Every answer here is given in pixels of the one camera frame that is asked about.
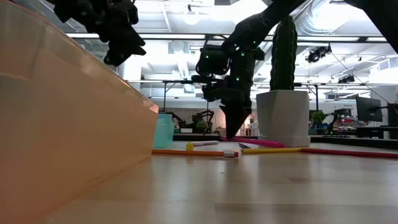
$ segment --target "desk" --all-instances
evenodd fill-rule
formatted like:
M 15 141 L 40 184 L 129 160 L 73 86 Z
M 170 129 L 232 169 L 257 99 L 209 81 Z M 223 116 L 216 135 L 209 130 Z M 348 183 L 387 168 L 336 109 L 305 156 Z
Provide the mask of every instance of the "desk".
M 356 135 L 359 138 L 378 137 L 379 139 L 384 139 L 384 131 L 398 133 L 398 128 L 397 127 L 362 127 L 362 128 L 356 128 Z

